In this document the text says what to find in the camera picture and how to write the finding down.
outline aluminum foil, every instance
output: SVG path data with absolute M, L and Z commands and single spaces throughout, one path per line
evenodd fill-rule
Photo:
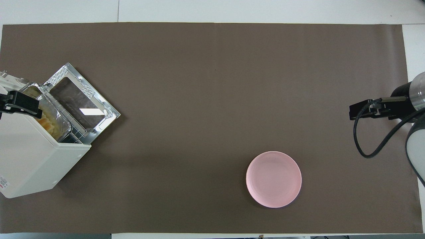
M 20 92 L 37 99 L 40 103 L 38 108 L 43 111 L 42 119 L 36 119 L 38 123 L 57 141 L 62 142 L 71 132 L 71 123 L 53 105 L 52 100 L 43 88 L 37 83 L 29 83 Z

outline brown mat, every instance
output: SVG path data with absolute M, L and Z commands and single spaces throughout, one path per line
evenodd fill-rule
M 0 196 L 3 233 L 422 232 L 408 128 L 364 159 L 348 116 L 407 82 L 401 26 L 3 26 L 0 69 L 42 83 L 67 62 L 122 116 L 54 189 Z M 361 145 L 395 124 L 360 122 Z M 303 175 L 279 209 L 245 186 L 271 150 Z

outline pink plate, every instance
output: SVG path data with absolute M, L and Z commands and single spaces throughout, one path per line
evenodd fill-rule
M 246 172 L 246 186 L 259 204 L 280 208 L 291 203 L 301 189 L 301 171 L 288 155 L 269 151 L 254 158 Z

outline label sticker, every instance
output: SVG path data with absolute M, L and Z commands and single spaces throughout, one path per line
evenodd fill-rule
M 9 183 L 7 182 L 7 180 L 3 176 L 0 176 L 0 190 L 6 189 L 8 185 Z

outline black clamp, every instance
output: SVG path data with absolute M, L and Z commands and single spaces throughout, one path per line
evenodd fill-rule
M 9 91 L 8 94 L 0 94 L 0 119 L 2 113 L 27 114 L 41 119 L 42 110 L 38 108 L 39 101 L 19 91 Z
M 354 105 L 350 105 L 350 120 L 355 120 L 360 110 L 372 100 L 364 100 Z M 402 119 L 415 111 L 410 99 L 407 96 L 382 97 L 380 103 L 370 105 L 360 118 L 384 118 L 389 120 Z

